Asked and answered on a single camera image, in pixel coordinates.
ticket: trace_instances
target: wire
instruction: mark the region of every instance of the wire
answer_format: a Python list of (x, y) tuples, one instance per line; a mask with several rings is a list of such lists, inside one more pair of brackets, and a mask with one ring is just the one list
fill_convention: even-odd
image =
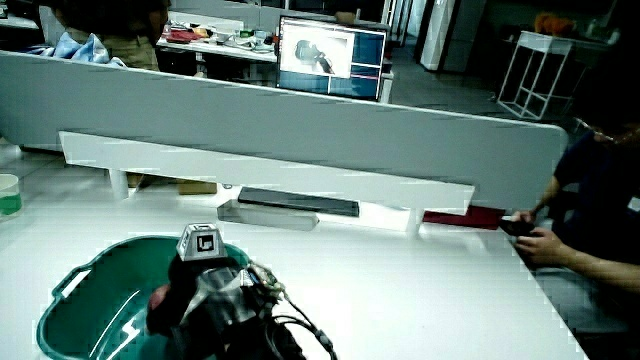
[[(275, 334), (278, 330), (284, 330), (286, 324), (293, 324), (309, 330), (309, 332), (316, 337), (316, 340), (318, 340), (320, 345), (322, 345), (322, 347), (329, 353), (329, 355), (331, 356), (331, 360), (337, 360), (338, 356), (333, 350), (333, 343), (331, 342), (331, 340), (329, 340), (329, 337), (327, 337), (324, 331), (318, 329), (311, 322), (311, 320), (309, 320), (307, 315), (302, 310), (300, 310), (300, 308), (298, 308), (293, 302), (291, 302), (286, 292), (283, 292), (283, 295), (285, 300), (287, 300), (287, 302), (291, 304), (291, 306), (294, 309), (296, 309), (296, 311), (299, 312), (304, 317), (306, 322), (294, 316), (289, 316), (289, 315), (276, 315), (272, 318), (273, 322), (267, 322), (265, 326), (264, 335), (265, 335), (265, 340), (267, 341), (267, 344), (271, 349), (271, 352), (273, 353), (273, 355), (276, 358), (278, 358), (278, 360), (286, 360), (278, 350), (278, 347), (276, 346)], [(288, 319), (288, 320), (277, 322), (276, 321), (277, 319)]]

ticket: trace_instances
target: red object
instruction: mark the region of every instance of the red object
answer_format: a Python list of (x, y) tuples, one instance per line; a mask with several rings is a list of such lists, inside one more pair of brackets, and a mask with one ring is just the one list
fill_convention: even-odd
[(188, 44), (193, 40), (198, 40), (203, 38), (202, 35), (198, 35), (193, 31), (189, 30), (174, 30), (171, 29), (171, 32), (166, 37), (167, 42), (178, 43), (178, 44)]
[(505, 210), (470, 205), (465, 215), (425, 211), (424, 222), (496, 230)]
[(171, 286), (169, 284), (162, 285), (161, 287), (157, 288), (153, 292), (153, 294), (151, 294), (151, 297), (149, 297), (149, 303), (147, 305), (147, 309), (155, 310), (155, 308), (157, 308), (158, 305), (160, 305), (162, 300), (164, 300), (164, 298), (167, 295), (167, 291), (169, 291), (169, 289), (171, 289)]

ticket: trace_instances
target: man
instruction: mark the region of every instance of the man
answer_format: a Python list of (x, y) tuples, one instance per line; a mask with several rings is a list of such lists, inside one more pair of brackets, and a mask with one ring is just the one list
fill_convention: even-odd
[(631, 201), (640, 190), (640, 118), (630, 93), (617, 85), (635, 73), (622, 40), (588, 86), (577, 94), (577, 121), (586, 134), (557, 164), (545, 192), (531, 210), (513, 220), (533, 223), (568, 184), (579, 185), (573, 214), (551, 229), (537, 227), (518, 237), (515, 248), (574, 334), (627, 332), (639, 324), (640, 214)]
[(169, 0), (43, 0), (72, 39), (95, 34), (128, 67), (158, 71), (154, 46), (168, 20)]

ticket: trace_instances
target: green bucket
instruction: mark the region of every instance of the green bucket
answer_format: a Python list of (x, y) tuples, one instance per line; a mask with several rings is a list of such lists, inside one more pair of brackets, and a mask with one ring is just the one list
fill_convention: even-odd
[[(73, 269), (53, 289), (53, 303), (40, 318), (40, 349), (52, 359), (179, 359), (171, 340), (144, 331), (149, 296), (169, 281), (167, 270), (178, 240), (136, 237)], [(238, 264), (248, 264), (242, 250), (225, 247)], [(63, 291), (86, 271), (90, 272), (65, 297)]]
[(20, 179), (11, 174), (0, 174), (0, 216), (11, 215), (22, 207)]

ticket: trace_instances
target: green cup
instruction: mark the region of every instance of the green cup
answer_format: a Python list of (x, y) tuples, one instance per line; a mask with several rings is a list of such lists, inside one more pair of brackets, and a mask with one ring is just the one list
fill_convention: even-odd
[(11, 215), (20, 208), (20, 179), (15, 175), (0, 174), (0, 216)]

